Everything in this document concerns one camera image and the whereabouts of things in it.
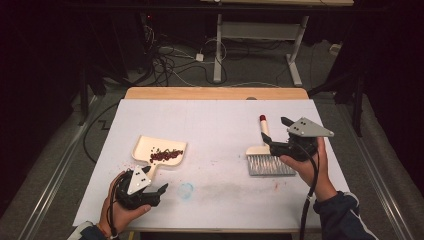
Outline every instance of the hand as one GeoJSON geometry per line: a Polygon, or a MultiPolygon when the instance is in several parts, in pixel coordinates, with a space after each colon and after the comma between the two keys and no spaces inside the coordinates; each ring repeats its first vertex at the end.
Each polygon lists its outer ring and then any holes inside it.
{"type": "MultiPolygon", "coordinates": [[[[324,138],[318,137],[317,142],[318,152],[315,154],[315,156],[313,156],[317,167],[319,159],[318,181],[315,187],[315,195],[317,200],[322,202],[335,196],[337,191],[335,190],[333,184],[330,181],[330,178],[328,177],[328,159],[327,152],[325,151],[324,138]]],[[[299,162],[286,155],[280,156],[280,160],[287,166],[297,171],[303,181],[308,184],[308,186],[312,185],[312,181],[314,179],[314,168],[310,161],[299,162]]]]}
{"type": "MultiPolygon", "coordinates": [[[[112,181],[109,187],[109,194],[103,203],[102,213],[100,215],[99,227],[100,227],[100,230],[102,230],[105,233],[106,237],[110,237],[112,235],[112,232],[108,224],[108,214],[109,214],[108,208],[110,205],[110,197],[112,193],[112,188],[115,182],[118,180],[118,178],[124,173],[125,172],[121,172],[112,181]]],[[[143,205],[134,210],[127,210],[123,208],[118,202],[114,202],[113,203],[113,222],[114,222],[117,233],[121,233],[122,231],[124,231],[127,225],[131,221],[147,213],[150,210],[150,208],[151,208],[150,205],[143,205]]]]}

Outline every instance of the dark background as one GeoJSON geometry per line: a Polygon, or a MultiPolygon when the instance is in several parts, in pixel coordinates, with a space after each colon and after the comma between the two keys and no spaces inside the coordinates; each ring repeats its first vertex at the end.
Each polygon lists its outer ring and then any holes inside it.
{"type": "MultiPolygon", "coordinates": [[[[304,43],[314,44],[322,39],[333,43],[343,41],[329,82],[354,65],[365,66],[364,91],[399,159],[423,193],[420,177],[424,170],[420,151],[423,3],[419,0],[368,2],[371,1],[355,1],[355,7],[387,4],[393,7],[384,16],[361,15],[355,18],[354,24],[352,16],[313,16],[304,43]]],[[[142,65],[146,60],[128,55],[143,51],[143,33],[134,31],[137,15],[122,18],[97,13],[89,15],[88,21],[86,14],[66,11],[59,3],[33,0],[0,4],[1,213],[51,135],[72,113],[71,102],[79,91],[81,69],[88,71],[88,84],[101,92],[101,74],[92,71],[90,66],[96,64],[125,77],[127,69],[142,65]]],[[[159,32],[194,46],[202,44],[216,31],[213,14],[154,16],[159,32]]],[[[355,79],[333,89],[351,96],[355,79]]]]}

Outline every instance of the sleeve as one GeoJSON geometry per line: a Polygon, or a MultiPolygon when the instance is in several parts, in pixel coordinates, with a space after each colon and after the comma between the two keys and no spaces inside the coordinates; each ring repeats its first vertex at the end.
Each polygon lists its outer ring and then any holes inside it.
{"type": "Polygon", "coordinates": [[[91,222],[84,222],[80,224],[74,232],[69,236],[68,240],[104,240],[106,237],[91,222]]]}
{"type": "Polygon", "coordinates": [[[320,215],[322,239],[378,239],[359,217],[359,201],[352,193],[337,192],[324,201],[315,201],[314,210],[320,215]]]}

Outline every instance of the brush handle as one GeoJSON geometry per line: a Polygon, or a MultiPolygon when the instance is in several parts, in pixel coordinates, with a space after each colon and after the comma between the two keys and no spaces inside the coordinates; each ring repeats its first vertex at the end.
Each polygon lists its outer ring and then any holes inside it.
{"type": "Polygon", "coordinates": [[[261,122],[261,131],[269,136],[268,123],[266,121],[265,115],[259,116],[259,120],[261,122]]]}

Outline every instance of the person's right hand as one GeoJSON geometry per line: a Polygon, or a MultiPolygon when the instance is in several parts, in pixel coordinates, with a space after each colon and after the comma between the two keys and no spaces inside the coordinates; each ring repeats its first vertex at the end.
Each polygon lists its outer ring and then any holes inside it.
{"type": "MultiPolygon", "coordinates": [[[[325,151],[324,138],[318,137],[317,142],[318,152],[317,154],[315,154],[315,156],[313,156],[315,164],[317,165],[317,167],[319,166],[318,181],[315,187],[315,195],[317,197],[317,200],[319,202],[322,202],[335,196],[337,194],[337,191],[335,190],[333,184],[330,181],[330,178],[328,177],[328,158],[327,152],[325,151]]],[[[297,171],[303,181],[308,184],[308,186],[312,185],[314,179],[314,168],[310,161],[300,162],[286,155],[280,156],[280,160],[287,166],[297,171]]]]}

